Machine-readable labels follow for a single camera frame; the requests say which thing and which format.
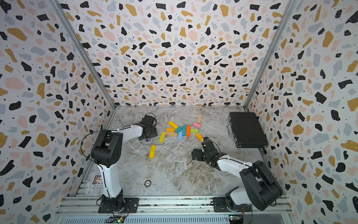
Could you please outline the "lime yellow block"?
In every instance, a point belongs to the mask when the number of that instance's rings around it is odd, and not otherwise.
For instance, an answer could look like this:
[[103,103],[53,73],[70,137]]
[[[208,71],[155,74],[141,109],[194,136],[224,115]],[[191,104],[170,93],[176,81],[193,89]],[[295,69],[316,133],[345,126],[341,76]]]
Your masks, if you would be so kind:
[[163,143],[164,139],[165,139],[165,136],[166,136],[166,132],[162,132],[158,142]]

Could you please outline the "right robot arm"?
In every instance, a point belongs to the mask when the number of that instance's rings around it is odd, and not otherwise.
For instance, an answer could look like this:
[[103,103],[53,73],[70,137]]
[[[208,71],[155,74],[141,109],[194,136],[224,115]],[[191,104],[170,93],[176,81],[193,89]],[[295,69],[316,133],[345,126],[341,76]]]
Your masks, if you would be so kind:
[[230,211],[253,205],[263,211],[277,203],[283,190],[276,178],[262,161],[245,162],[219,152],[219,147],[208,137],[201,142],[201,149],[193,149],[192,159],[205,162],[219,171],[241,178],[243,188],[236,187],[225,194],[225,205]]

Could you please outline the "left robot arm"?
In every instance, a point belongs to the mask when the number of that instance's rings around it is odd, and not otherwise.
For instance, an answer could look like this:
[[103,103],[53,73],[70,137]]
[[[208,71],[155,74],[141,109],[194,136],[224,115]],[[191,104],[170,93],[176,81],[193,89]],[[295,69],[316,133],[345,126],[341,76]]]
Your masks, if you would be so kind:
[[149,141],[151,138],[157,137],[156,125],[156,116],[153,113],[147,113],[138,123],[120,129],[98,131],[97,139],[87,158],[95,163],[101,172],[103,182],[102,205],[117,211],[124,208],[125,200],[117,169],[122,146],[131,139]]

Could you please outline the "orange-yellow block right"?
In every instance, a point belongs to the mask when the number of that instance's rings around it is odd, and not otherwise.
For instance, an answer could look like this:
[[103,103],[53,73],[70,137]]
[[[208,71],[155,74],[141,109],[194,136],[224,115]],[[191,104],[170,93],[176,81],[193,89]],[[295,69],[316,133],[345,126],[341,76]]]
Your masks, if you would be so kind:
[[203,142],[203,137],[201,136],[200,133],[197,133],[197,134],[196,134],[196,137],[198,138],[198,140],[199,140],[200,142]]

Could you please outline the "pink block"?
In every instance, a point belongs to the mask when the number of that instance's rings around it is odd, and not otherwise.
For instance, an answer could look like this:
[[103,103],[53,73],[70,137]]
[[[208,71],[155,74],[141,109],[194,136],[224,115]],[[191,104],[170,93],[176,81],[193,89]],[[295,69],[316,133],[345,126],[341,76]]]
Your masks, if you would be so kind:
[[193,126],[196,127],[196,128],[200,128],[201,124],[195,122],[195,123],[193,123]]

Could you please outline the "teal block tilted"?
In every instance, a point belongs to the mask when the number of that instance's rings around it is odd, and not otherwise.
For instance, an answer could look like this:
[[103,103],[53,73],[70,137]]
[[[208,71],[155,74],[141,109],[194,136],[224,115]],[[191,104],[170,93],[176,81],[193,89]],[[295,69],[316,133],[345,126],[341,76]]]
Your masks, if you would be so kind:
[[183,127],[182,127],[182,126],[179,126],[177,129],[175,129],[175,132],[176,132],[176,133],[179,133],[179,132],[182,131],[182,129],[183,129]]

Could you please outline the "orange block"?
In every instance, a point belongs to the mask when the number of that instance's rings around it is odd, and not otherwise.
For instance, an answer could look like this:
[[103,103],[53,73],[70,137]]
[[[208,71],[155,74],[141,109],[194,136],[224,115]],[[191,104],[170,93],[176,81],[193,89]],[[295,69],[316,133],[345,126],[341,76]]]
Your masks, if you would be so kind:
[[190,126],[186,126],[186,136],[191,136],[191,127]]

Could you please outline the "tan block upper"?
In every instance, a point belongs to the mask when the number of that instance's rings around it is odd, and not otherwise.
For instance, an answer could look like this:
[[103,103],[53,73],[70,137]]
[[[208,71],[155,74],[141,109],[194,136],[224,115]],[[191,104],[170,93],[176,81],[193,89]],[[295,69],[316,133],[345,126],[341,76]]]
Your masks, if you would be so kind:
[[202,115],[199,114],[199,115],[198,115],[198,118],[197,118],[197,123],[200,124],[200,123],[201,123],[201,120],[202,120]]

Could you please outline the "teal block upright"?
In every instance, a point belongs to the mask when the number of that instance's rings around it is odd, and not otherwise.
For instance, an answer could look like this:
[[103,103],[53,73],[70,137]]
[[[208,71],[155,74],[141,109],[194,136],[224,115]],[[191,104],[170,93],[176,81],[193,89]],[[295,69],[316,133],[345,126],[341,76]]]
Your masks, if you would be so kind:
[[182,126],[183,136],[186,136],[187,126]]

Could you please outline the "black briefcase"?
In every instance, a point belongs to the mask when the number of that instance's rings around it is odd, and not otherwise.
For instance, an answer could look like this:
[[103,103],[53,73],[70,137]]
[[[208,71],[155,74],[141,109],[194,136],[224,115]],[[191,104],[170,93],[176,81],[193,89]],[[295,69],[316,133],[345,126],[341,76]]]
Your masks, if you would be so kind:
[[230,112],[227,132],[237,148],[264,148],[268,140],[253,112]]

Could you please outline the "small card box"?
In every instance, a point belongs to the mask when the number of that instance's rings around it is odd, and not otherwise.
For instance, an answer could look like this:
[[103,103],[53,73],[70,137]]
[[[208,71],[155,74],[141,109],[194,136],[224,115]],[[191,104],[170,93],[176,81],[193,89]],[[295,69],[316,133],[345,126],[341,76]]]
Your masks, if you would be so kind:
[[100,175],[100,174],[95,175],[91,185],[94,185],[94,186],[103,185],[102,175]]

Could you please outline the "circuit board with leds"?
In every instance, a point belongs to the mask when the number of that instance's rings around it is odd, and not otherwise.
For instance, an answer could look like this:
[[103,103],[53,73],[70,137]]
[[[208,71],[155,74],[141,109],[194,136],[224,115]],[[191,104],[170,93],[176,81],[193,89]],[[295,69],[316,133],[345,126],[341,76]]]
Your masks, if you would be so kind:
[[111,216],[106,221],[108,224],[123,224],[124,222],[125,218],[123,216]]

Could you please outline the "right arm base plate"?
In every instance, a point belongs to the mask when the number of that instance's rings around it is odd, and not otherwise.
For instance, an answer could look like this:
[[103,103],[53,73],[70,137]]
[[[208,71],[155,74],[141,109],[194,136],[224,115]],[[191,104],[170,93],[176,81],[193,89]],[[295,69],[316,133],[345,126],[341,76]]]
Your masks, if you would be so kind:
[[214,197],[210,203],[215,212],[251,212],[250,204],[235,204],[228,197]]

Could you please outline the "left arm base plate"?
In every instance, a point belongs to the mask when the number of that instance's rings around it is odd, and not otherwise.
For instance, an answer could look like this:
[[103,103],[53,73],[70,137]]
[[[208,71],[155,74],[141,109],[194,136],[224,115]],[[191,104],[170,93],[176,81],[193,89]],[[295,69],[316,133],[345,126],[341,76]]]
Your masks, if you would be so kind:
[[104,201],[100,203],[98,208],[99,214],[115,213],[127,214],[136,213],[139,205],[139,198],[137,197],[125,197],[120,199],[104,198]]

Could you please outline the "aluminium front rail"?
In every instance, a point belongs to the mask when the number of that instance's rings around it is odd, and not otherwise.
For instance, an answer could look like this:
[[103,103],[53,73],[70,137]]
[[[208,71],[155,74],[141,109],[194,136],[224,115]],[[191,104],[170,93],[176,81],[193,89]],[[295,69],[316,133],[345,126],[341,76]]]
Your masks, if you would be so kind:
[[[213,196],[137,196],[136,215],[211,215],[215,214],[216,205]],[[99,197],[66,197],[55,213],[56,218],[65,216],[111,216],[108,213],[98,213]],[[269,206],[260,211],[255,206],[245,208],[245,216],[253,214],[283,214],[292,215],[291,206],[286,197],[277,199],[276,206]]]

